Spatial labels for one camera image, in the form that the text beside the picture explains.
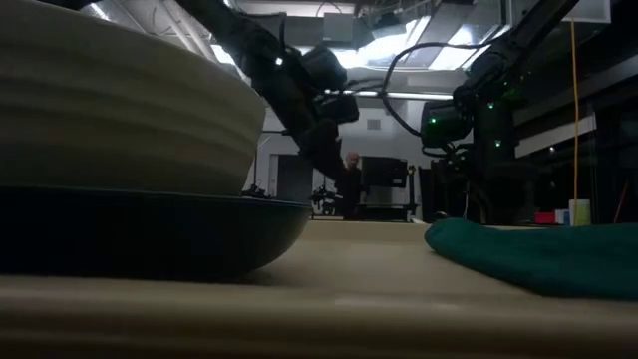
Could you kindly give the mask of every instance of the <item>person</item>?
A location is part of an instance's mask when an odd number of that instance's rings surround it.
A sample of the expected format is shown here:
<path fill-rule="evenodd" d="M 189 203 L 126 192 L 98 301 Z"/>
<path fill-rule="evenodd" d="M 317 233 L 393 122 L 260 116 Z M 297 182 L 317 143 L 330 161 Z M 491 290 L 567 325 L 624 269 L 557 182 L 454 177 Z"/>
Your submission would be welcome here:
<path fill-rule="evenodd" d="M 335 182 L 337 193 L 343 197 L 341 200 L 341 215 L 343 215 L 344 220 L 356 219 L 358 204 L 366 201 L 370 191 L 362 183 L 361 170 L 357 168 L 358 164 L 359 154 L 356 152 L 348 153 L 346 156 L 346 170 Z"/>

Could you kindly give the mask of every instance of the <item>green towel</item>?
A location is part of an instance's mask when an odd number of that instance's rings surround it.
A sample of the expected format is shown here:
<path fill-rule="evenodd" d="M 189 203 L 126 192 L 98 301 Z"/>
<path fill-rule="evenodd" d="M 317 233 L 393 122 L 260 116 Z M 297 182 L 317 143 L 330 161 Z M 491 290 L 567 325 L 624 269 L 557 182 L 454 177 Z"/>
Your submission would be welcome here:
<path fill-rule="evenodd" d="M 426 232 L 439 255 L 543 295 L 638 300 L 638 224 L 498 230 L 450 218 Z"/>

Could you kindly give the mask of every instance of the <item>ceiling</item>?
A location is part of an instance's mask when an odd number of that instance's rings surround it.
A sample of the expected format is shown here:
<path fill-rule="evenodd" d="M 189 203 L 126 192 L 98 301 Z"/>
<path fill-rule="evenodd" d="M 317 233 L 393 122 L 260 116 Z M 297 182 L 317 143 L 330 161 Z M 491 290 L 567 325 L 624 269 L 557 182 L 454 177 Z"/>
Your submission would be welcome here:
<path fill-rule="evenodd" d="M 334 49 L 342 65 L 350 68 L 349 77 L 357 79 L 382 77 L 396 53 L 414 43 L 479 44 L 498 36 L 509 24 L 517 23 L 537 0 L 476 0 L 471 5 L 448 0 L 340 0 L 336 4 L 293 0 L 224 1 L 247 13 L 285 11 L 295 20 L 286 22 L 286 39 L 296 36 L 298 40 L 292 45 L 301 48 L 321 41 L 325 31 L 322 17 L 326 14 L 341 12 L 349 14 L 349 18 L 357 14 L 359 21 L 370 25 L 379 14 L 397 11 L 402 22 L 399 26 L 405 28 L 405 33 L 382 37 L 360 49 Z M 610 21 L 608 10 L 609 0 L 580 1 L 571 14 L 578 21 L 579 41 L 595 35 Z M 157 36 L 237 73 L 230 57 L 213 43 L 211 34 L 184 14 L 173 0 L 103 0 L 82 11 Z M 535 52 L 537 61 L 569 51 L 566 29 L 559 26 L 548 37 Z M 415 51 L 399 64 L 390 90 L 450 93 L 465 79 L 463 69 L 477 54 L 473 50 L 451 48 Z"/>

